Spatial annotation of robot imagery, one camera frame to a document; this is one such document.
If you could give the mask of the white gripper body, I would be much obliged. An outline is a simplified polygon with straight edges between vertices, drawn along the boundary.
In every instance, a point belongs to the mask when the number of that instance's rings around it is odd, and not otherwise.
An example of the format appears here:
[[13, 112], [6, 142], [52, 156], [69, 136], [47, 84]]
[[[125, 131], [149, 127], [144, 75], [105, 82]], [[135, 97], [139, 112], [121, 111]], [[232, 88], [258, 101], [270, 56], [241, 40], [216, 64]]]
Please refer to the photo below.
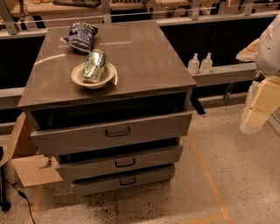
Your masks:
[[256, 93], [259, 87], [259, 82], [258, 81], [253, 81], [251, 86], [248, 89], [248, 94], [247, 94], [247, 98], [245, 101], [245, 107], [242, 111], [241, 114], [241, 124], [240, 124], [240, 131], [245, 133], [245, 134], [253, 134], [255, 132], [257, 132], [259, 129], [253, 129], [250, 128], [249, 126], [247, 126], [244, 121], [245, 121], [245, 117], [247, 116], [248, 112], [250, 110], [253, 110], [253, 100], [256, 97]]

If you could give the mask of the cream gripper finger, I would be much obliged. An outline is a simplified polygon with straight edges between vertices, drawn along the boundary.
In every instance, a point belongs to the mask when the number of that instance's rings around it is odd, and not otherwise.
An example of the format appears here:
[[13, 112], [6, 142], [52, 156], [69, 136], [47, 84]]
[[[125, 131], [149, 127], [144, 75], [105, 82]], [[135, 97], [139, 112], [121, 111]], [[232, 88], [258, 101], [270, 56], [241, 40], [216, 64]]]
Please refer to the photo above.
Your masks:
[[244, 123], [250, 128], [259, 129], [267, 122], [269, 118], [270, 116], [267, 114], [250, 110], [245, 117]]
[[252, 103], [254, 111], [273, 114], [280, 107], [280, 77], [274, 76], [263, 80], [257, 89]]

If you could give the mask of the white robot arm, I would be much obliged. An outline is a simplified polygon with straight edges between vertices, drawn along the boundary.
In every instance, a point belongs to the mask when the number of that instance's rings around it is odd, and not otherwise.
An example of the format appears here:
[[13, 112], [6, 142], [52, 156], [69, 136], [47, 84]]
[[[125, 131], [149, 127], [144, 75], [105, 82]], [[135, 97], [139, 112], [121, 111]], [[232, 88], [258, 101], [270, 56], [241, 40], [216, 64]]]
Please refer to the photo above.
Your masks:
[[259, 38], [256, 47], [256, 70], [265, 76], [249, 87], [240, 130], [256, 133], [280, 107], [280, 15], [277, 15]]

